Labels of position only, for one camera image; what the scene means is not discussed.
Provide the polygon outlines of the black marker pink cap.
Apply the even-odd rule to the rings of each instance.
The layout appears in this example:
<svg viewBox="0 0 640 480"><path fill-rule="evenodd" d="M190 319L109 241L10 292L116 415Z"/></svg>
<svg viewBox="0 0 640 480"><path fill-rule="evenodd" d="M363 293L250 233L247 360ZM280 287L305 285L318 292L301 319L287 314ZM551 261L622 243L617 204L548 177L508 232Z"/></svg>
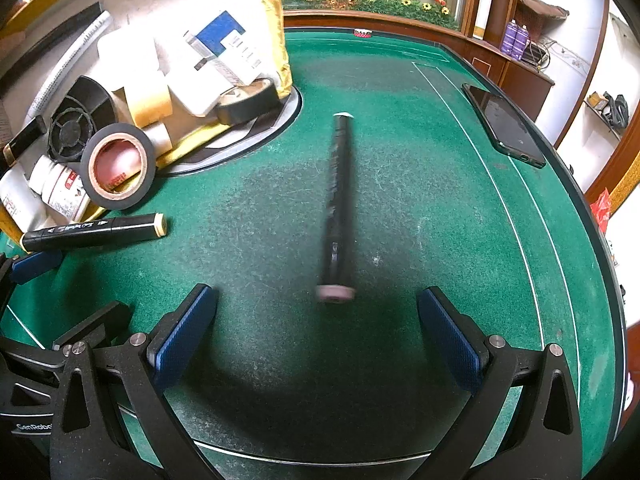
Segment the black marker pink cap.
<svg viewBox="0 0 640 480"><path fill-rule="evenodd" d="M354 285L354 170L352 169L352 127L354 118L346 112L334 118L326 223L322 237L322 258L317 298L326 304L344 304L355 299Z"/></svg>

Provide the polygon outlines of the black plastic spool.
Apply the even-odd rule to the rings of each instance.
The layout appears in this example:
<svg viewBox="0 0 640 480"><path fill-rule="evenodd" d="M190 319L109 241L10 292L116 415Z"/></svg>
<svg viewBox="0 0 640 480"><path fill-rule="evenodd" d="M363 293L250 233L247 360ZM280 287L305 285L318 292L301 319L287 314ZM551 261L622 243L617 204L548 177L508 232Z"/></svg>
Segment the black plastic spool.
<svg viewBox="0 0 640 480"><path fill-rule="evenodd" d="M48 133L48 154L60 164L79 162L89 140L117 122L111 93L97 81L79 76L53 113Z"/></svg>

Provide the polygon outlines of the black tape roll red core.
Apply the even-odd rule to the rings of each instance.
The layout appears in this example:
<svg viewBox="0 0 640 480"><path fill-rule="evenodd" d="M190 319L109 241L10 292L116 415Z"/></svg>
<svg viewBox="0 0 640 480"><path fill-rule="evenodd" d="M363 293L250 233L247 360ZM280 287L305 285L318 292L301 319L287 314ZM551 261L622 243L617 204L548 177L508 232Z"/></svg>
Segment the black tape roll red core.
<svg viewBox="0 0 640 480"><path fill-rule="evenodd" d="M155 148L138 127L116 122L92 136L82 152L79 173L96 206L124 210L149 193L156 173Z"/></svg>

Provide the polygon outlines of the white medicine bottle red label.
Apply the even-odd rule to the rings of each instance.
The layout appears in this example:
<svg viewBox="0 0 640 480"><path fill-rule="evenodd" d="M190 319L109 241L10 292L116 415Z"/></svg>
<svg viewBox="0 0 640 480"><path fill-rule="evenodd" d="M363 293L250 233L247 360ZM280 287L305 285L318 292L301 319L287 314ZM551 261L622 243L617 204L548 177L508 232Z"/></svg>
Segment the white medicine bottle red label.
<svg viewBox="0 0 640 480"><path fill-rule="evenodd" d="M90 202L80 174L47 155L37 160L28 185L43 203L69 222L79 222Z"/></svg>

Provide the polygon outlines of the yellow cardboard box tray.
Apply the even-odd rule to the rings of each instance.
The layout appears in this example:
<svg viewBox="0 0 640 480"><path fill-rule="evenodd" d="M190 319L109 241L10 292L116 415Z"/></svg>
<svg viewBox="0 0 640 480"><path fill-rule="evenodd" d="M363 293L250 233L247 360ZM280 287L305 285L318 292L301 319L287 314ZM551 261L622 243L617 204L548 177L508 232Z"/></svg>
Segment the yellow cardboard box tray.
<svg viewBox="0 0 640 480"><path fill-rule="evenodd" d="M118 211L90 200L82 219L69 222L28 185L37 160L42 155L51 158L53 113L79 76L94 79L111 93L117 122L136 126L149 137L156 155L153 183L160 170L237 126L218 122L214 107L224 92L239 86L218 70L194 70L198 58L183 39L187 30L224 10L252 37L262 59L257 79L273 82L281 104L293 91L281 0L32 0L21 10L1 41L8 51L1 64L2 148L25 127L30 104L68 47L103 11L110 12L113 21L41 114L47 133L1 177L1 227L6 234L20 238L31 230Z"/></svg>

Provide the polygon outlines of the black tape roll beige core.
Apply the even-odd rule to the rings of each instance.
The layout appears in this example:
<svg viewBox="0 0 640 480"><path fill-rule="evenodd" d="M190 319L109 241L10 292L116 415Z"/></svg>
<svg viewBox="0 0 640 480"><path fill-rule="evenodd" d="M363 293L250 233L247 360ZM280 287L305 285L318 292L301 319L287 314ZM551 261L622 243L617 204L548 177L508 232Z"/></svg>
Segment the black tape roll beige core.
<svg viewBox="0 0 640 480"><path fill-rule="evenodd" d="M280 105L277 88L270 79L259 78L247 86L222 94L214 107L218 122L234 126L267 114Z"/></svg>

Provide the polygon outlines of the blue white medicine box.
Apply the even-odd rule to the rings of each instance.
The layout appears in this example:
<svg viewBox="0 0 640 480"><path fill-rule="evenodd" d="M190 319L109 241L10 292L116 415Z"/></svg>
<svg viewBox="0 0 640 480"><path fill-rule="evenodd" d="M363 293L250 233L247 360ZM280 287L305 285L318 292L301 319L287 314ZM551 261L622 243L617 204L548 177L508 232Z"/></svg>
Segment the blue white medicine box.
<svg viewBox="0 0 640 480"><path fill-rule="evenodd" d="M218 70L238 86L248 86L262 72L262 59L252 37L227 10L183 34L198 60L194 70Z"/></svg>

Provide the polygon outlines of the black marker gold cap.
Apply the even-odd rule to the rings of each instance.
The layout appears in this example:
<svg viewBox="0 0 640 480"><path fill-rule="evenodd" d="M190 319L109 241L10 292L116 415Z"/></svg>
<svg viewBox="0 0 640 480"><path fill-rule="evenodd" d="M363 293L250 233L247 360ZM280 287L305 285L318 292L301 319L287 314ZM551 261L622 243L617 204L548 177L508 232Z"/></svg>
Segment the black marker gold cap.
<svg viewBox="0 0 640 480"><path fill-rule="evenodd" d="M127 245L157 240L168 234L164 214L140 214L132 217L98 219L68 226L51 226L29 231L21 238L25 252L71 250L105 245Z"/></svg>

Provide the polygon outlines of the round table centre panel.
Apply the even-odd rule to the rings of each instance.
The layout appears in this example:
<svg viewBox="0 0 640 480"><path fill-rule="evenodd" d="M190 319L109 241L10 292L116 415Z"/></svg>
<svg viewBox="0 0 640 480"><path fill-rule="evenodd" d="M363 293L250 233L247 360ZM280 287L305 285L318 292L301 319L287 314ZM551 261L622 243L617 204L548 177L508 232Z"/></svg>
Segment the round table centre panel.
<svg viewBox="0 0 640 480"><path fill-rule="evenodd" d="M263 114L243 125L237 125L197 148L192 154L160 170L162 177L171 178L213 169L242 157L280 136L296 121L303 107L297 88L276 110Z"/></svg>

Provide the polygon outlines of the black smartphone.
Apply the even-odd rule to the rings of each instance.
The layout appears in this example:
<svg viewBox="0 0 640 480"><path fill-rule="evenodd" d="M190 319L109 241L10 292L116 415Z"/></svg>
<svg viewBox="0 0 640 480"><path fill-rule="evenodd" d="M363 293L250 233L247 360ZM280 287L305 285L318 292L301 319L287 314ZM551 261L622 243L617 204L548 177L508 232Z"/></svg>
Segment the black smartphone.
<svg viewBox="0 0 640 480"><path fill-rule="evenodd" d="M472 84L461 88L496 151L536 168L546 164L529 128L505 98Z"/></svg>

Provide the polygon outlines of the purple spray cans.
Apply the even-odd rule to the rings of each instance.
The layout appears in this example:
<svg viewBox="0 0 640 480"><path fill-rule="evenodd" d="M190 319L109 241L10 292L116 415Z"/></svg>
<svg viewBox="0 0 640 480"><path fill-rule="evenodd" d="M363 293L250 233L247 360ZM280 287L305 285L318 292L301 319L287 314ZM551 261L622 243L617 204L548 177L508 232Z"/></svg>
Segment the purple spray cans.
<svg viewBox="0 0 640 480"><path fill-rule="evenodd" d="M521 61L528 42L529 32L527 27L518 25L515 20L511 20L506 24L500 51L505 55L509 55L510 58L514 58L514 60Z"/></svg>

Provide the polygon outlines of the white pvc tube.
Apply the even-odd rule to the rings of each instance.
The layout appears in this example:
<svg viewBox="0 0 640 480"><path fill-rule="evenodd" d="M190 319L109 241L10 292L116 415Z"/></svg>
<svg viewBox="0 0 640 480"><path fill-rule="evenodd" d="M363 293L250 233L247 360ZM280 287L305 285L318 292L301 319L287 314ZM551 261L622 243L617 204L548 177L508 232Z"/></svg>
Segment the white pvc tube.
<svg viewBox="0 0 640 480"><path fill-rule="evenodd" d="M42 84L35 99L24 118L23 125L26 126L37 115L41 115L58 91L58 87L66 79L75 64L82 58L89 47L101 36L112 24L111 13L103 11L86 29L75 39L75 41L64 52L62 58L58 60L50 71L47 79Z"/></svg>

